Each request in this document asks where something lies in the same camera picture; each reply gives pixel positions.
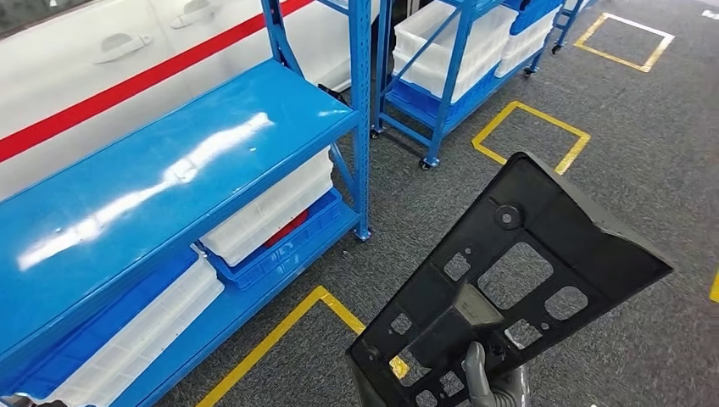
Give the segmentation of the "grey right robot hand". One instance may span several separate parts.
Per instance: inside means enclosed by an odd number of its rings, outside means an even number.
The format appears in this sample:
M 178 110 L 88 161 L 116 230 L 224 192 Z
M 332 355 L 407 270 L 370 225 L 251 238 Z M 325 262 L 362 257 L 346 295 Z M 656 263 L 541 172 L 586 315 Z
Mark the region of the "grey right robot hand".
M 463 361 L 471 406 L 530 405 L 530 387 L 524 365 L 490 380 L 485 370 L 484 347 L 471 342 Z

